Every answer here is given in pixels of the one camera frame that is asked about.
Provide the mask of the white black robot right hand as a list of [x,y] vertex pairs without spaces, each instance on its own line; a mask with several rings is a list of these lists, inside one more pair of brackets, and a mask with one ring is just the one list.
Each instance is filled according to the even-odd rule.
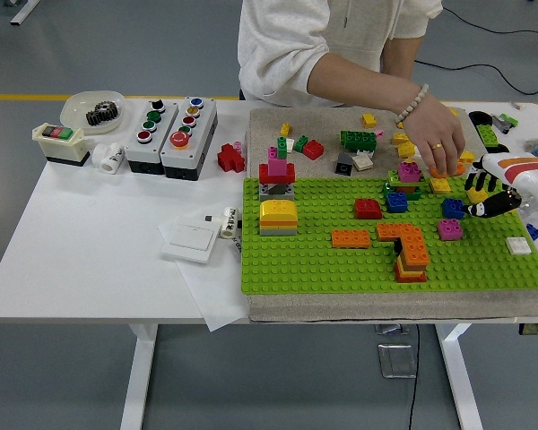
[[538,157],[532,153],[499,152],[483,155],[475,161],[465,181],[465,191],[480,191],[490,176],[488,192],[496,189],[498,181],[502,191],[483,202],[464,205],[462,211],[479,218],[493,218],[520,206],[524,197],[538,203]]

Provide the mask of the person's right hand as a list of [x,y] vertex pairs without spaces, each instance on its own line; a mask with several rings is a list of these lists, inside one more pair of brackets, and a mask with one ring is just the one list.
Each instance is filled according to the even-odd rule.
[[456,173],[465,138],[458,118],[448,107],[427,93],[404,119],[403,129],[429,169],[440,175]]

